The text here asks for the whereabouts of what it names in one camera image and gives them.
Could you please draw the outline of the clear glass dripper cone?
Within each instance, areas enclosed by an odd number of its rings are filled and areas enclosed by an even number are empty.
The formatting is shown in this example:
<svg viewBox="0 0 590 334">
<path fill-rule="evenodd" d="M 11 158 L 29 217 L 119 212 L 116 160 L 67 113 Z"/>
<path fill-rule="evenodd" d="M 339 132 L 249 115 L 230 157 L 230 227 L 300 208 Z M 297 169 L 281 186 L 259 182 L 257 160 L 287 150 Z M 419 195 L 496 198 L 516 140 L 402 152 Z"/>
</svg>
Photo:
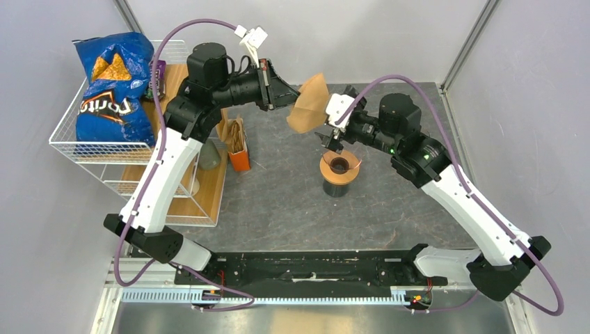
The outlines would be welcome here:
<svg viewBox="0 0 590 334">
<path fill-rule="evenodd" d="M 331 175 L 344 175 L 360 170 L 361 160 L 348 150 L 340 154 L 330 150 L 322 154 L 320 159 L 320 171 Z"/>
</svg>

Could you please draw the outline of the brown paper coffee filter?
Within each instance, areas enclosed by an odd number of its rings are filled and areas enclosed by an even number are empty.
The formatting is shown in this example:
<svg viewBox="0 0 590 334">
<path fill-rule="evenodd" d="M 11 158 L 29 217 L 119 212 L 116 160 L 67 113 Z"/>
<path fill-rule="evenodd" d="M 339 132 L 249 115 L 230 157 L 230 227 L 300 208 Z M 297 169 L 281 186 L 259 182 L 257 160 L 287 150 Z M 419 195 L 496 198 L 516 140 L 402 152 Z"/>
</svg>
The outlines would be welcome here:
<svg viewBox="0 0 590 334">
<path fill-rule="evenodd" d="M 289 127 L 299 134 L 322 126 L 326 119 L 329 100 L 328 86 L 323 73 L 309 78 L 298 90 L 299 96 L 287 116 Z"/>
</svg>

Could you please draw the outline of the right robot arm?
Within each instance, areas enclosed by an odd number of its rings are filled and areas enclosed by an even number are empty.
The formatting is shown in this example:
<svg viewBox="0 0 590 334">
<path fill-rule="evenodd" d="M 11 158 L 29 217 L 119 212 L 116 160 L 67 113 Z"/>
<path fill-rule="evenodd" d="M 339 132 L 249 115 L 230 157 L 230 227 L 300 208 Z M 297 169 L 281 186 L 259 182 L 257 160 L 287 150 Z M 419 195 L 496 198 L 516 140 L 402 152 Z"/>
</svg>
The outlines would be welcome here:
<svg viewBox="0 0 590 334">
<path fill-rule="evenodd" d="M 402 264 L 403 279 L 418 285 L 427 278 L 473 285 L 484 296 L 505 300 L 550 250 L 542 236 L 531 237 L 508 221 L 455 167 L 449 150 L 421 130 L 421 109 L 405 94 L 390 93 L 370 116 L 361 100 L 332 94 L 325 108 L 332 133 L 321 137 L 325 148 L 341 152 L 343 142 L 362 143 L 390 156 L 396 172 L 440 204 L 476 243 L 473 250 L 413 247 Z"/>
</svg>

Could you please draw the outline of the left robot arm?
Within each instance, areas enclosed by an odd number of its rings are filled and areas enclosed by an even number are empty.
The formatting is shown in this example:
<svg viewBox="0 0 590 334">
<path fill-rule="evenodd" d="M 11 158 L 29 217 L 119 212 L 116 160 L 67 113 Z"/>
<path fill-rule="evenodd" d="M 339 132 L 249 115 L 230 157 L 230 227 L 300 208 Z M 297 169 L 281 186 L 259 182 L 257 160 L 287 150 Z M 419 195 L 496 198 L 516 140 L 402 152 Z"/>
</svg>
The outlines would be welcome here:
<svg viewBox="0 0 590 334">
<path fill-rule="evenodd" d="M 205 247 L 166 226 L 169 207 L 185 170 L 201 151 L 222 110 L 256 104 L 269 111 L 291 106 L 299 93 L 274 70 L 269 59 L 231 73 L 223 45 L 197 45 L 186 60 L 188 76 L 166 105 L 164 125 L 135 192 L 118 214 L 107 214 L 104 227 L 160 263 L 191 268 L 202 284 L 216 280 L 218 265 Z"/>
</svg>

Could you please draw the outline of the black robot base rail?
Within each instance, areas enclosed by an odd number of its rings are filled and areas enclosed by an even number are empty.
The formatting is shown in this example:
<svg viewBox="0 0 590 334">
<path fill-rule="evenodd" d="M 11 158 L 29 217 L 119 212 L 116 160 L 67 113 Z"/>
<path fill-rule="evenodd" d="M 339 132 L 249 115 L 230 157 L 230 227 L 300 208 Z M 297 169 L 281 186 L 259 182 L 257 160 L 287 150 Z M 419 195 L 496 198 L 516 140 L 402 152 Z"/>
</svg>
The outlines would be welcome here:
<svg viewBox="0 0 590 334">
<path fill-rule="evenodd" d="M 263 298 L 387 297 L 390 288 L 446 286 L 411 262 L 409 250 L 216 253 L 202 276 Z"/>
</svg>

